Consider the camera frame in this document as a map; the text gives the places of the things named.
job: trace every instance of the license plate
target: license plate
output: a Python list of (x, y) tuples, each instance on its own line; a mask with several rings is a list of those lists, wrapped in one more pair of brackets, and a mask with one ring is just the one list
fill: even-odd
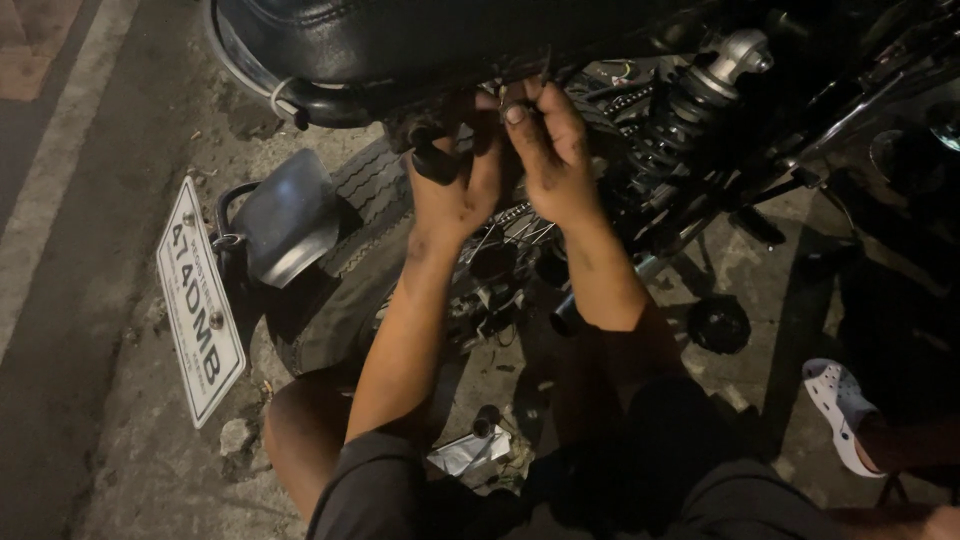
[(156, 270), (196, 429), (247, 365), (215, 260), (193, 180), (186, 177), (156, 250)]

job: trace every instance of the hand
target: hand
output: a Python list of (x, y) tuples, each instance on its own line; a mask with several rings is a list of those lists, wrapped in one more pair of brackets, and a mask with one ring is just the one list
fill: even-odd
[[(467, 238), (493, 214), (500, 198), (500, 135), (497, 101), (486, 92), (477, 92), (475, 100), (459, 102), (452, 112), (455, 123), (449, 133), (457, 133), (460, 122), (473, 129), (473, 151), (460, 157), (460, 174), (450, 185), (424, 178), (406, 157), (407, 171), (414, 193), (416, 225), (411, 233), (411, 253), (424, 249), (446, 252), (460, 248)], [(434, 141), (434, 146), (455, 155), (455, 136)]]
[(523, 161), (527, 197), (537, 214), (564, 233), (606, 224), (590, 171), (587, 126), (566, 94), (534, 77), (511, 85), (504, 107), (507, 135)]

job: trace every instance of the motorcycle seat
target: motorcycle seat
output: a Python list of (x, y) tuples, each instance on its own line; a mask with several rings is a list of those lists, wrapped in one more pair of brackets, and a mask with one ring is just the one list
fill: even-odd
[(636, 30), (651, 8), (679, 10), (666, 0), (216, 1), (277, 76), (332, 85), (562, 54)]

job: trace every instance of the rear wheel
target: rear wheel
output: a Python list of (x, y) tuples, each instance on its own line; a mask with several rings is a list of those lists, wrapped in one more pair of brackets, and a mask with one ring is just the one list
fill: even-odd
[[(617, 128), (593, 106), (575, 103), (587, 120), (593, 155), (619, 160), (626, 148)], [(384, 139), (332, 176), (347, 234), (267, 310), (277, 353), (294, 375), (366, 355), (396, 286), (413, 224), (406, 171)], [(554, 233), (517, 201), (466, 243), (451, 285), (448, 341), (461, 350), (478, 341), (478, 325), (515, 298)]]

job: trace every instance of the foot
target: foot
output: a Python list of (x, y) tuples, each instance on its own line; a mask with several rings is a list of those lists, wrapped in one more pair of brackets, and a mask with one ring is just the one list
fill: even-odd
[(814, 358), (804, 363), (804, 385), (817, 409), (827, 417), (833, 446), (844, 465), (861, 477), (885, 477), (870, 470), (856, 450), (856, 429), (867, 415), (876, 413), (876, 407), (864, 399), (853, 374), (833, 360)]

